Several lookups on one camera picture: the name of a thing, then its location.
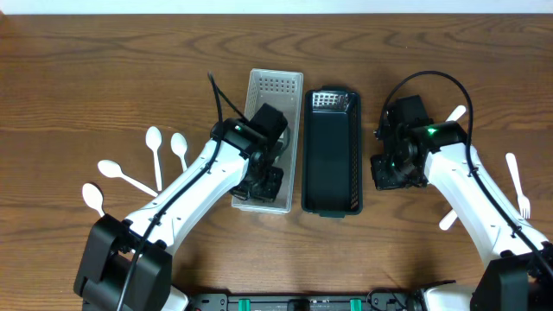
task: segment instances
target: spoon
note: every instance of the spoon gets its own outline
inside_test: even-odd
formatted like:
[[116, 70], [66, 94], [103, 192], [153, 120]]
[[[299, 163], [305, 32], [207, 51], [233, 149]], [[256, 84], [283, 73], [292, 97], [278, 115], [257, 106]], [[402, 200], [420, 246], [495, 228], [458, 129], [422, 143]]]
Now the spoon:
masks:
[[162, 191], [162, 170], [159, 166], [159, 156], [157, 155], [157, 150], [162, 145], [162, 133], [155, 126], [150, 127], [146, 132], [146, 145], [154, 153], [157, 191]]
[[145, 193], [153, 197], [157, 196], [156, 191], [142, 184], [142, 182], [135, 181], [129, 176], [123, 174], [123, 171], [121, 171], [121, 167], [119, 166], [119, 164], [115, 163], [114, 161], [102, 160], [98, 162], [98, 169], [100, 170], [100, 173], [102, 173], [105, 177], [109, 177], [109, 178], [121, 177], [124, 180], [128, 181], [132, 186], [137, 187], [138, 189], [144, 191]]
[[104, 217], [105, 213], [102, 209], [102, 202], [104, 202], [104, 196], [100, 192], [98, 187], [91, 183], [83, 185], [83, 199], [88, 207], [95, 209], [100, 214], [100, 217]]
[[187, 153], [187, 149], [188, 144], [184, 136], [181, 133], [173, 134], [171, 137], [171, 150], [173, 150], [173, 153], [181, 159], [183, 172], [187, 170], [187, 163], [184, 160], [184, 154]]

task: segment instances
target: table surface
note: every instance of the table surface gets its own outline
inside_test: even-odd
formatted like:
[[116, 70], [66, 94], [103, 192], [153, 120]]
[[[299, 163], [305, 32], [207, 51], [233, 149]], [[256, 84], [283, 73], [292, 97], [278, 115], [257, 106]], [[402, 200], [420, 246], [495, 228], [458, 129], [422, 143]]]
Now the table surface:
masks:
[[[475, 285], [484, 271], [478, 253], [459, 222], [438, 228], [450, 207], [435, 188], [373, 186], [379, 109], [395, 84], [420, 70], [450, 73], [466, 86], [484, 165], [516, 206], [505, 163], [505, 153], [515, 153], [531, 223], [553, 238], [550, 16], [6, 16], [0, 42], [0, 309], [79, 309], [73, 281], [98, 219], [81, 186], [98, 183], [105, 210], [118, 219], [148, 202], [96, 164], [112, 159], [153, 187], [144, 143], [151, 125], [165, 142], [164, 183], [173, 181], [181, 167], [171, 135], [186, 136], [191, 163], [216, 121], [210, 70], [240, 109], [252, 68], [301, 72], [304, 91], [358, 91], [364, 209], [344, 219], [302, 211], [301, 129], [292, 211], [241, 212], [224, 196], [174, 258], [174, 282], [188, 293]], [[440, 77], [417, 78], [399, 92], [412, 94], [436, 121], [464, 104]]]

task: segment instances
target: white plastic fork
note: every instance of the white plastic fork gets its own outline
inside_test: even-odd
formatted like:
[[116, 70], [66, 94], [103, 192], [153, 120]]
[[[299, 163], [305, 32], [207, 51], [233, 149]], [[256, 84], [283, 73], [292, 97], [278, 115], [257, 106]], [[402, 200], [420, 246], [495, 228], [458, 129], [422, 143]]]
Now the white plastic fork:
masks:
[[522, 194], [522, 186], [520, 186], [520, 177], [518, 176], [517, 158], [515, 155], [509, 152], [505, 155], [507, 160], [507, 166], [509, 172], [511, 172], [512, 182], [515, 184], [515, 190], [517, 191], [518, 209], [520, 210], [520, 216], [524, 219], [530, 218], [530, 200]]

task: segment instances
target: spoon handle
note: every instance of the spoon handle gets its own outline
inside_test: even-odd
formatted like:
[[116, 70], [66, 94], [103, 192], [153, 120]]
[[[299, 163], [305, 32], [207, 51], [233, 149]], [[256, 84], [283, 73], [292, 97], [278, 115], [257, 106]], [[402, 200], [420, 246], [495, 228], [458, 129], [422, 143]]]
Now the spoon handle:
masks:
[[184, 155], [183, 156], [179, 156], [181, 158], [181, 163], [182, 163], [182, 171], [184, 172], [185, 170], [187, 170], [187, 162], [184, 160]]
[[162, 191], [162, 169], [159, 166], [159, 156], [157, 154], [157, 150], [154, 151], [154, 168], [156, 170], [156, 185], [157, 185], [157, 191]]
[[123, 178], [124, 180], [128, 181], [132, 186], [134, 187], [137, 187], [138, 189], [144, 191], [145, 193], [153, 196], [153, 197], [157, 197], [157, 192], [152, 190], [150, 187], [142, 184], [142, 182], [140, 181], [135, 181], [133, 180], [132, 178], [130, 178], [129, 176], [127, 175], [121, 175], [121, 178]]
[[509, 152], [505, 155], [505, 159], [507, 160], [507, 166], [509, 167], [509, 172], [511, 173], [512, 182], [515, 184], [517, 195], [521, 195], [522, 187], [520, 186], [520, 177], [518, 175], [517, 158], [514, 154]]

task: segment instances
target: perforated tray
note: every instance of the perforated tray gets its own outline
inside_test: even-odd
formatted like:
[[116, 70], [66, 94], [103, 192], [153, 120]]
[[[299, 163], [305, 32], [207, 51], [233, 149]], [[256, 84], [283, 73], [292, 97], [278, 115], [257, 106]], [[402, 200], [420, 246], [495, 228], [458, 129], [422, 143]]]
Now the perforated tray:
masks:
[[302, 208], [344, 217], [363, 208], [361, 101], [355, 92], [323, 87], [305, 95]]
[[244, 211], [261, 213], [287, 213], [292, 208], [294, 174], [296, 172], [297, 138], [302, 110], [303, 74], [274, 70], [253, 69], [245, 105], [245, 116], [253, 117], [256, 111], [267, 103], [282, 111], [290, 128], [289, 147], [274, 166], [284, 171], [283, 183], [274, 202], [239, 200], [232, 198], [232, 206]]

